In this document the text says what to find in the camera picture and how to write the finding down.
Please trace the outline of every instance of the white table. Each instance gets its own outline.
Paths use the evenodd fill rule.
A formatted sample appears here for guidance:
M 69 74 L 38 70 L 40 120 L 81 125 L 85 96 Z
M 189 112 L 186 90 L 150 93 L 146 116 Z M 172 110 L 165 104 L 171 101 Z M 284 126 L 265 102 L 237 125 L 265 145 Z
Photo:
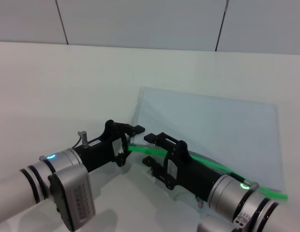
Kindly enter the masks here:
M 0 177 L 71 147 L 77 131 L 94 138 L 108 119 L 129 123 L 142 86 L 276 104 L 286 205 L 300 213 L 297 55 L 0 43 Z M 97 215 L 82 232 L 195 231 L 196 209 L 173 201 L 147 167 L 134 163 L 138 156 L 91 175 Z M 67 229 L 45 201 L 0 231 Z

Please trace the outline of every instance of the green cable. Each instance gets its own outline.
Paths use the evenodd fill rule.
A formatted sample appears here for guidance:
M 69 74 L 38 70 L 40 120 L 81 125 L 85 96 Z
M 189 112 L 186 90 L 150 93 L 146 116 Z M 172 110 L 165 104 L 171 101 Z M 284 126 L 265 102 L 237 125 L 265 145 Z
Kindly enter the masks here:
M 165 157 L 166 154 L 167 154 L 166 150 L 163 150 L 163 149 L 160 149 L 160 148 L 140 147 L 140 146 L 135 146 L 135 145 L 128 146 L 128 150 L 129 151 L 136 151 L 136 152 L 145 153 L 147 155 L 156 155 L 156 156 L 162 156 L 162 157 Z M 218 170 L 221 170 L 221 171 L 226 172 L 226 173 L 236 173 L 233 170 L 231 170 L 231 169 L 229 169 L 229 168 L 227 168 L 227 167 L 225 167 L 221 164 L 214 163 L 214 162 L 211 162 L 209 160 L 206 160 L 206 159 L 203 159 L 201 157 L 194 156 L 194 155 L 191 155 L 191 156 L 192 156 L 193 159 L 203 163 L 204 165 L 206 165 L 210 168 L 218 169 Z M 273 191 L 271 189 L 268 189 L 266 187 L 263 187 L 263 186 L 260 186 L 259 190 L 265 197 L 268 197 L 268 198 L 281 199 L 281 200 L 287 200 L 288 199 L 288 195 L 275 192 L 275 191 Z

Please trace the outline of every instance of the green led light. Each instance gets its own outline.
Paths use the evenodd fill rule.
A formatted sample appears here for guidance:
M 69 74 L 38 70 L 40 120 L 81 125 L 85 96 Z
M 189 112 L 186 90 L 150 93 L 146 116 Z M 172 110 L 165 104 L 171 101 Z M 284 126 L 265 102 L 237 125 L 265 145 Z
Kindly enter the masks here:
M 246 186 L 245 184 L 241 183 L 240 186 L 243 188 L 243 189 L 249 189 L 250 187 L 249 186 Z

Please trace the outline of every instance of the transparent plastic sheet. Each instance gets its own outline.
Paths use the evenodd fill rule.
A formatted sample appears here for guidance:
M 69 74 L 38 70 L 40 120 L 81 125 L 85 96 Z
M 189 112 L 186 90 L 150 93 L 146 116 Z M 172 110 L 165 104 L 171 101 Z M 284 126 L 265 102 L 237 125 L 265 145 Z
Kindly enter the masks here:
M 272 104 L 144 88 L 134 124 L 147 133 L 165 132 L 202 156 L 286 193 L 276 107 Z M 147 144 L 143 135 L 132 140 Z

